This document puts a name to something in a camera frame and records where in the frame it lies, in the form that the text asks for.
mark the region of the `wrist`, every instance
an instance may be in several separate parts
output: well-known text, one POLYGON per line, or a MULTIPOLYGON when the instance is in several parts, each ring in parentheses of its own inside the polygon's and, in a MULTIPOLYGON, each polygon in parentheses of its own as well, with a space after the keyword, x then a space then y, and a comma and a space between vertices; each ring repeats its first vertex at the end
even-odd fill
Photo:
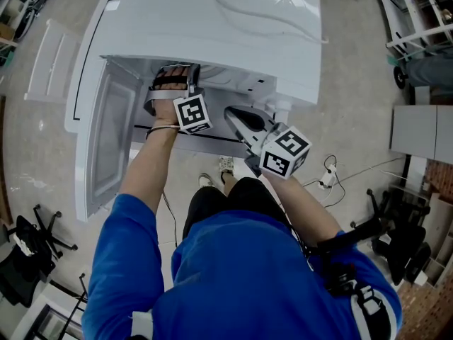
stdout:
POLYGON ((158 118, 157 120, 154 121, 153 128, 156 128, 158 126, 172 126, 172 125, 179 125, 179 122, 171 119, 165 119, 165 118, 158 118))

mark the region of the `hand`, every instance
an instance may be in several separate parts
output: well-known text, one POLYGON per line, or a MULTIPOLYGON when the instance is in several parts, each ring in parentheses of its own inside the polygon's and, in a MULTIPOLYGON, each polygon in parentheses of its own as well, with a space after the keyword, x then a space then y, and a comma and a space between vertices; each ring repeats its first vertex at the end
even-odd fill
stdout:
MULTIPOLYGON (((187 76, 189 69, 183 67, 176 67, 168 70, 166 73, 160 73, 158 77, 164 76, 187 76)), ((155 90, 160 89, 187 89, 187 84, 184 83, 170 83, 162 84, 162 86, 155 86, 155 90)), ((177 125, 178 116, 176 115, 175 106, 171 99, 156 99, 154 101, 154 109, 156 110, 156 121, 154 126, 163 125, 177 125)))

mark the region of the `fiducial marker cube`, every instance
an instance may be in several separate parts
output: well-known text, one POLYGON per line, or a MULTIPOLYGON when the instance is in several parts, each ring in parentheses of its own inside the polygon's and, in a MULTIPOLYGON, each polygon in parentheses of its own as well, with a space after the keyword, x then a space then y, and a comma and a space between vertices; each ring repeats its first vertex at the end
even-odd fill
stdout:
POLYGON ((191 135, 212 128, 202 94, 173 100, 180 130, 191 135))
POLYGON ((311 142, 291 126, 263 146, 260 169, 288 179, 305 162, 310 147, 311 142))

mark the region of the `black pants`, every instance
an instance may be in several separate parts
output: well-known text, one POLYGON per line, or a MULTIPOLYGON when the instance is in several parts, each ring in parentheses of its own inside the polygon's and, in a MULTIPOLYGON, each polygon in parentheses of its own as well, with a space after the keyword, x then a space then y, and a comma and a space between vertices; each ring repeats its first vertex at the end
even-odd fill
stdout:
POLYGON ((195 193, 184 224, 183 239, 189 234, 192 225, 225 210, 250 210, 268 215, 291 230, 282 208, 264 184, 255 178, 242 178, 232 188, 228 197, 211 186, 201 188, 195 193))

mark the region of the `white appliance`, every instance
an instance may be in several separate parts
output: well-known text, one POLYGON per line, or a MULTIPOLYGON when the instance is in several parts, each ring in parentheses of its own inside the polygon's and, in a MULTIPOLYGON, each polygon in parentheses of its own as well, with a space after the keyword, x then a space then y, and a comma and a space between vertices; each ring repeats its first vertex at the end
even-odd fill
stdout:
POLYGON ((76 58, 65 128, 77 133, 76 214, 87 221, 117 193, 132 142, 152 117, 148 87, 167 62, 202 65, 214 128, 175 147, 244 157, 224 108, 265 109, 286 122, 315 105, 321 73, 319 0, 101 0, 76 58))

